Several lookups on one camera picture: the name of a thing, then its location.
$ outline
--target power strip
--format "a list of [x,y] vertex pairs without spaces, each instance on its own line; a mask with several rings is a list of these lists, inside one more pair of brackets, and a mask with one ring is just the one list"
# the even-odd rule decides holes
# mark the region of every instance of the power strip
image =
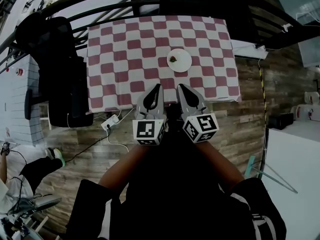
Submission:
[[110,118],[108,118],[106,121],[104,121],[101,124],[101,127],[107,131],[109,128],[111,128],[112,126],[114,126],[115,124],[117,124],[119,122],[119,118],[113,114]]

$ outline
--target white plate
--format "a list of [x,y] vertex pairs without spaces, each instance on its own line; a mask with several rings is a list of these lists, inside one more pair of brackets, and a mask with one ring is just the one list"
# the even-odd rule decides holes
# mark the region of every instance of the white plate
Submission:
[[[172,56],[175,57],[176,62],[170,62],[170,58]],[[168,63],[170,69],[172,69],[175,72],[182,73],[190,69],[192,64],[192,58],[186,50],[173,49],[169,52],[168,56],[166,57],[166,62]]]

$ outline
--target black sleeve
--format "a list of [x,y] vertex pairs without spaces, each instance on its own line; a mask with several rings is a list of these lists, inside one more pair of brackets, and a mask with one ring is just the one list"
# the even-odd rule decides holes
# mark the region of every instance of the black sleeve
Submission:
[[66,226],[66,239],[97,239],[105,216],[106,202],[110,199],[111,190],[83,179]]
[[240,182],[231,190],[231,196],[236,197],[237,195],[244,199],[242,199],[242,202],[247,202],[250,207],[251,214],[266,216],[271,220],[275,229],[277,240],[286,239],[287,229],[285,222],[273,204],[261,179],[248,178]]

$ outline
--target white shirt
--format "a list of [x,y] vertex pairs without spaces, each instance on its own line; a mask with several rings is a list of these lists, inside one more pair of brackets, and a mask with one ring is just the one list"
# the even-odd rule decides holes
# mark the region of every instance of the white shirt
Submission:
[[23,175],[13,177],[8,180],[6,184],[0,180],[0,215],[7,214],[8,211],[18,202],[20,189],[21,198],[32,199],[34,197],[31,186]]

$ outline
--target person's hand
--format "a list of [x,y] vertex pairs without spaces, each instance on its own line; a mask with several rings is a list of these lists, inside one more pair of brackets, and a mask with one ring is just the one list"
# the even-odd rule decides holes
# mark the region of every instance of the person's hand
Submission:
[[2,145],[2,149],[1,149],[1,155],[9,155],[9,152],[10,152],[10,143],[9,142],[5,142],[3,145]]

